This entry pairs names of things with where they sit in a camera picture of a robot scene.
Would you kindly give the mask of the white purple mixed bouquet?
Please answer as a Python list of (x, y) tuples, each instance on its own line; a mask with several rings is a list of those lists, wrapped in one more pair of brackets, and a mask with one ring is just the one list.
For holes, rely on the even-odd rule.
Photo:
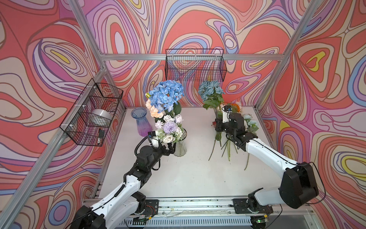
[(163, 119), (158, 119), (155, 122), (156, 137), (162, 143), (177, 143), (183, 141), (186, 137), (186, 131), (182, 127), (183, 117), (181, 114), (172, 117), (165, 115)]

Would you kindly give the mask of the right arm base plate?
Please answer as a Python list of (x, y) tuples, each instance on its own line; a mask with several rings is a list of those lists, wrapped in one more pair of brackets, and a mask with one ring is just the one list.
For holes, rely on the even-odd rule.
[(235, 198), (230, 207), (234, 208), (236, 214), (272, 214), (272, 206), (262, 206), (252, 198)]

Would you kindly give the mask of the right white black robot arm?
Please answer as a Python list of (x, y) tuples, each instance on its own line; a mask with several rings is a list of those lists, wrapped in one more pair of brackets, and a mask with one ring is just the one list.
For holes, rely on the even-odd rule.
[(247, 153), (254, 155), (269, 166), (281, 179), (272, 189), (257, 189), (248, 196), (251, 211), (260, 206), (286, 204), (298, 209), (319, 195), (313, 167), (281, 155), (266, 145), (256, 134), (249, 132), (246, 121), (238, 113), (225, 112), (215, 119), (215, 130), (224, 132), (228, 141)]

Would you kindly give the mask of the clear ribbed glass vase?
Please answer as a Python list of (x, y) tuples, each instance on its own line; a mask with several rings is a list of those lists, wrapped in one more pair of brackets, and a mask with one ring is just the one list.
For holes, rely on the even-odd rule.
[(187, 137), (187, 131), (184, 129), (182, 139), (176, 143), (176, 148), (175, 148), (175, 153), (174, 153), (174, 155), (176, 157), (182, 157), (187, 153), (187, 147), (186, 147), (186, 143), (185, 143), (186, 137)]

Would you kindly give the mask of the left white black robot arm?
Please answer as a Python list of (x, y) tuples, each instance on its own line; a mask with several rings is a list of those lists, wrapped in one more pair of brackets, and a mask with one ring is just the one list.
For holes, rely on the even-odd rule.
[(140, 214), (146, 208), (146, 196), (140, 189), (147, 183), (156, 164), (161, 163), (162, 156), (175, 153), (176, 144), (163, 146), (153, 144), (143, 146), (139, 143), (134, 154), (136, 161), (132, 168), (123, 175), (122, 183), (107, 196), (91, 207), (82, 206), (74, 216), (67, 229), (114, 229), (132, 214)]

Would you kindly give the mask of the blue hydrangea flower stem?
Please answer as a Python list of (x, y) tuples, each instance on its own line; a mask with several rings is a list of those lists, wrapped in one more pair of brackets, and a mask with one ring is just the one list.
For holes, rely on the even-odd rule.
[(150, 105), (157, 109), (158, 113), (171, 112), (184, 96), (184, 87), (174, 80), (160, 82), (153, 90), (147, 93)]

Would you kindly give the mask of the peach rose flower stem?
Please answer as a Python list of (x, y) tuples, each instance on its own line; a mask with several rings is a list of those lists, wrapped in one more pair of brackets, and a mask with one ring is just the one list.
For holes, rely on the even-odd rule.
[(147, 110), (150, 112), (151, 117), (163, 118), (166, 115), (165, 111), (160, 112), (155, 106), (151, 105), (151, 100), (150, 100), (151, 96), (149, 93), (146, 93), (145, 96), (147, 98), (145, 106), (146, 106)]

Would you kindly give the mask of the blue purple glass vase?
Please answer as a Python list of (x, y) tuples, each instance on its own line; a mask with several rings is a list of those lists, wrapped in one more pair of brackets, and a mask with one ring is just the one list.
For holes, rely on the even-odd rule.
[(137, 131), (141, 137), (148, 136), (148, 133), (153, 130), (147, 119), (147, 109), (143, 107), (135, 108), (131, 112), (132, 118), (136, 120)]

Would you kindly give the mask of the teal rose flower stem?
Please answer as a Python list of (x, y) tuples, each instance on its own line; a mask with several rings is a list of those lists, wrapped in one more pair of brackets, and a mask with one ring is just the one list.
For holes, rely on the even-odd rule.
[(198, 88), (198, 93), (203, 100), (203, 108), (212, 109), (215, 114), (215, 120), (212, 126), (216, 128), (219, 119), (222, 119), (221, 105), (224, 104), (224, 91), (218, 81), (203, 81)]

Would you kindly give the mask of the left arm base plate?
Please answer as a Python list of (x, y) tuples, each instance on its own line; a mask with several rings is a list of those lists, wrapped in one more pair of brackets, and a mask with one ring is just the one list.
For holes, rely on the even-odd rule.
[(124, 203), (124, 206), (128, 209), (128, 217), (144, 216), (147, 218), (158, 214), (159, 200), (148, 199), (143, 203), (140, 203), (137, 200), (128, 200)]

